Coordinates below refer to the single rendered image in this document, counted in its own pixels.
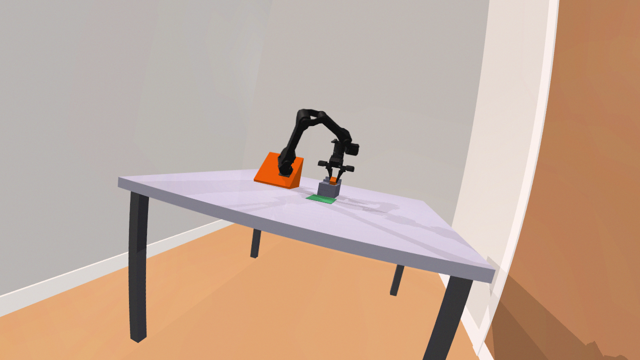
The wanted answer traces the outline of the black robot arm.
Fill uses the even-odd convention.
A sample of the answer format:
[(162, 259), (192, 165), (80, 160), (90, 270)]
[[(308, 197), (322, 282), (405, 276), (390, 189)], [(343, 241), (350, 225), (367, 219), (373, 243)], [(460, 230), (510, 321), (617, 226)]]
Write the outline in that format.
[[(317, 117), (315, 119), (311, 119), (311, 117)], [(347, 155), (354, 155), (355, 157), (359, 152), (359, 145), (352, 143), (352, 138), (350, 133), (345, 128), (340, 127), (334, 120), (332, 120), (324, 111), (316, 111), (314, 109), (300, 109), (297, 112), (296, 116), (296, 125), (294, 131), (291, 135), (291, 138), (286, 145), (286, 147), (282, 150), (281, 154), (278, 156), (278, 170), (279, 176), (289, 178), (294, 168), (292, 168), (291, 164), (294, 164), (296, 157), (295, 149), (297, 148), (298, 141), (301, 139), (303, 132), (309, 126), (315, 126), (318, 124), (325, 125), (330, 132), (333, 132), (338, 139), (334, 139), (331, 142), (334, 143), (333, 152)], [(341, 159), (340, 156), (337, 158), (334, 155), (331, 155), (329, 159), (329, 167), (338, 168), (339, 166), (343, 166), (344, 160)]]

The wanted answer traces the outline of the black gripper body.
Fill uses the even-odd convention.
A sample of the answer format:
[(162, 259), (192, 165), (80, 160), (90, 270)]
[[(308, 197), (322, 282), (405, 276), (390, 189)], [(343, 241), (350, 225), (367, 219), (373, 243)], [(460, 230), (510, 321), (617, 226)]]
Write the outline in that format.
[[(340, 157), (340, 159), (343, 159), (345, 154), (344, 153), (338, 153), (338, 152), (333, 152), (334, 158), (338, 158)], [(318, 161), (318, 166), (325, 166), (326, 168), (331, 169), (332, 167), (329, 166), (329, 163), (327, 161)], [(350, 165), (346, 165), (346, 166), (338, 166), (338, 168), (340, 169), (340, 171), (349, 171), (354, 173), (355, 167), (354, 166), (350, 166)]]

